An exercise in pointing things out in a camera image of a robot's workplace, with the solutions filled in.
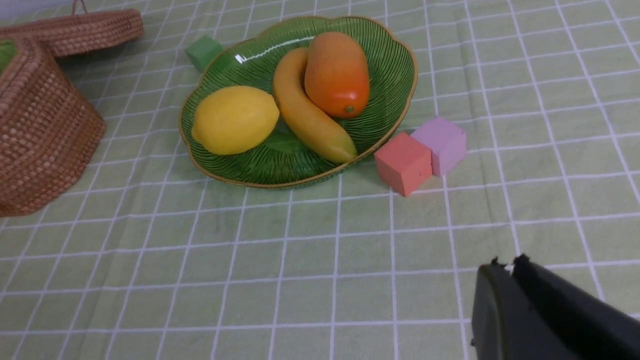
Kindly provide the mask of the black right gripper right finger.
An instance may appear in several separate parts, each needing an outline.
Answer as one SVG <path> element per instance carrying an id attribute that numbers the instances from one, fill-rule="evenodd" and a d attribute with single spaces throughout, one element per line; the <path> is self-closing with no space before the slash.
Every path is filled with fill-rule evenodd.
<path id="1" fill-rule="evenodd" d="M 512 276 L 547 326 L 583 360 L 638 360 L 637 319 L 599 300 L 525 254 Z"/>

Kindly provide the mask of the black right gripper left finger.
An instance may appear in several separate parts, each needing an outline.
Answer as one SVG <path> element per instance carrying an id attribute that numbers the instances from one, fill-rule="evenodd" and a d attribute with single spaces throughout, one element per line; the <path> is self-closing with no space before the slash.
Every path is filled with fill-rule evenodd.
<path id="1" fill-rule="evenodd" d="M 574 360 L 498 259 L 477 270 L 471 312 L 479 360 Z"/>

